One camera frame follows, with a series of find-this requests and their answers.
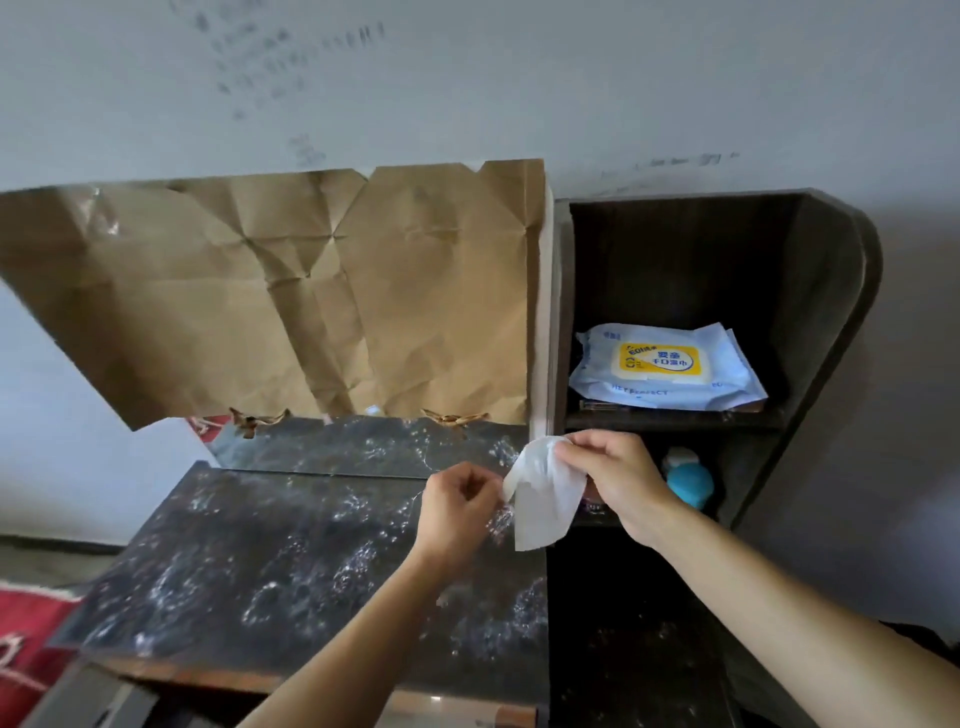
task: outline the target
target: hand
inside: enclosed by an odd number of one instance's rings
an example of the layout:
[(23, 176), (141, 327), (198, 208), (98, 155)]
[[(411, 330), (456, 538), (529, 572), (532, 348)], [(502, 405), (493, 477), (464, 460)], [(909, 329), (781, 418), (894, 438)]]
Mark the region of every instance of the hand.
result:
[(557, 456), (593, 478), (600, 498), (634, 541), (656, 548), (664, 516), (684, 503), (663, 482), (639, 436), (587, 429), (566, 437), (571, 444), (558, 443)]
[(503, 478), (472, 463), (433, 473), (426, 481), (411, 557), (453, 579), (487, 537), (500, 505)]

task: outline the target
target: gray floor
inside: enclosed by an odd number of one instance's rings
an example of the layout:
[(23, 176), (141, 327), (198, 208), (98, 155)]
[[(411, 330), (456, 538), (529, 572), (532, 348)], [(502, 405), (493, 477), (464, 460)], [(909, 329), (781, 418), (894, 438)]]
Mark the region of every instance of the gray floor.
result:
[(80, 587), (106, 571), (113, 558), (0, 544), (0, 580), (41, 587)]

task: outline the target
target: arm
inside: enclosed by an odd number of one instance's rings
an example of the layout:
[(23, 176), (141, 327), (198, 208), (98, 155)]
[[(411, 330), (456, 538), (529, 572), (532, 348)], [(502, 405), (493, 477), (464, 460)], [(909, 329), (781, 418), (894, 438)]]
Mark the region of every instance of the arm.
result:
[(486, 538), (501, 487), (499, 476), (470, 463), (431, 475), (417, 539), (400, 568), (241, 728), (374, 725), (430, 608)]
[(628, 533), (656, 549), (822, 728), (954, 726), (960, 670), (823, 598), (667, 488), (636, 435), (557, 447)]

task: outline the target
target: red fabric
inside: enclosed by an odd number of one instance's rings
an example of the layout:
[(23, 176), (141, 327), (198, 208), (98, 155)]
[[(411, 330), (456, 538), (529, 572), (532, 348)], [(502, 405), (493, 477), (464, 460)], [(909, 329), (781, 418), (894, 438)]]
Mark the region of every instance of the red fabric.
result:
[(197, 433), (201, 440), (205, 443), (212, 443), (213, 439), (220, 434), (220, 430), (231, 419), (230, 415), (211, 415), (209, 417), (188, 417), (186, 421), (190, 423), (193, 431)]
[[(52, 686), (66, 669), (73, 652), (45, 647), (60, 623), (79, 604), (79, 600), (55, 594), (32, 594), (11, 585), (0, 585), (0, 666), (45, 685)], [(9, 660), (4, 642), (17, 641), (19, 650)], [(22, 684), (0, 670), (0, 728), (20, 724), (39, 699), (41, 690)]]

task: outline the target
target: black countertop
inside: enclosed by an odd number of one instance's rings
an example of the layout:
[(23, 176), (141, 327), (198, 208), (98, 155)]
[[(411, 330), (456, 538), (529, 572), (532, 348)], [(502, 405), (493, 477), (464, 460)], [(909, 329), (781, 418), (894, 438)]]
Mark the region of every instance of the black countertop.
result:
[[(92, 657), (289, 675), (403, 560), (422, 488), (198, 463), (55, 643)], [(546, 557), (514, 551), (509, 513), (441, 595), (401, 687), (548, 703)]]

